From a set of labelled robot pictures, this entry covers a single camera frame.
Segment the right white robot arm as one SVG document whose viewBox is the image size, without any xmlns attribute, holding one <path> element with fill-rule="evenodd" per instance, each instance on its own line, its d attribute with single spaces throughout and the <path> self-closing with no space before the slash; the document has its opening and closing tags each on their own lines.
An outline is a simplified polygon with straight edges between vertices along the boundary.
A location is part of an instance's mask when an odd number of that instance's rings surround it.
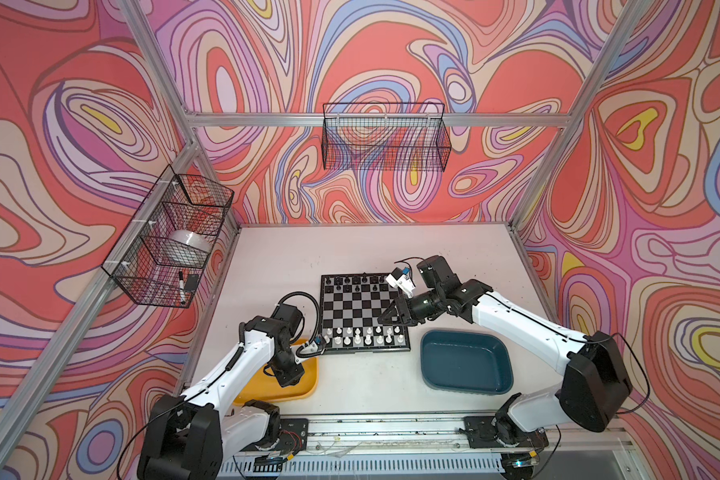
<svg viewBox="0 0 720 480">
<path fill-rule="evenodd" d="M 502 335 L 562 377 L 557 385 L 513 395 L 495 412 L 489 430 L 498 443 L 514 447 L 563 423 L 600 433 L 618 415 L 633 386 L 613 336 L 562 327 L 482 281 L 463 282 L 441 255 L 421 260 L 417 270 L 427 287 L 420 294 L 409 272 L 396 268 L 386 276 L 398 295 L 379 316 L 381 324 L 413 327 L 448 314 Z"/>
</svg>

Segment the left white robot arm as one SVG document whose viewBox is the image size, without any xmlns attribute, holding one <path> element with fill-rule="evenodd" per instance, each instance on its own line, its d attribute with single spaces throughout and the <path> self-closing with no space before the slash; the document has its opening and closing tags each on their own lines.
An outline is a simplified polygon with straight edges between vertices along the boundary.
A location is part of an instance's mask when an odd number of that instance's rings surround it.
<svg viewBox="0 0 720 480">
<path fill-rule="evenodd" d="M 325 351 L 321 318 L 308 341 L 298 344 L 305 319 L 289 302 L 296 295 L 284 295 L 271 315 L 241 323 L 238 343 L 207 375 L 180 395 L 157 401 L 139 431 L 144 440 L 137 478 L 214 479 L 226 460 L 248 447 L 274 451 L 265 460 L 274 465 L 305 449 L 304 435 L 282 428 L 278 406 L 252 399 L 233 407 L 257 373 L 274 377 L 282 388 L 295 386 L 304 362 Z"/>
</svg>

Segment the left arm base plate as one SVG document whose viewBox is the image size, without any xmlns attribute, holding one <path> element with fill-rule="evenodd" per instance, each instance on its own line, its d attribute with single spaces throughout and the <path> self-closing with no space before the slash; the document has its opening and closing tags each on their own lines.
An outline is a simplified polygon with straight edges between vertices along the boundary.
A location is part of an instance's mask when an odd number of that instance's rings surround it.
<svg viewBox="0 0 720 480">
<path fill-rule="evenodd" d="M 302 417 L 286 417 L 280 421 L 278 438 L 274 441 L 259 440 L 246 445 L 241 453 L 297 454 L 308 446 L 309 420 Z"/>
</svg>

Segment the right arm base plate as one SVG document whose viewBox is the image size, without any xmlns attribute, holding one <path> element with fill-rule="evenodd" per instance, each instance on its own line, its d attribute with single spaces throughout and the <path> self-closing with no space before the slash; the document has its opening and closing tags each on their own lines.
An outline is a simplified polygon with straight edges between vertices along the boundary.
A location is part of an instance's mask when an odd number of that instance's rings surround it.
<svg viewBox="0 0 720 480">
<path fill-rule="evenodd" d="M 479 448 L 532 448 L 543 450 L 549 440 L 543 429 L 524 432 L 508 416 L 466 416 L 459 430 L 467 437 L 469 447 Z"/>
</svg>

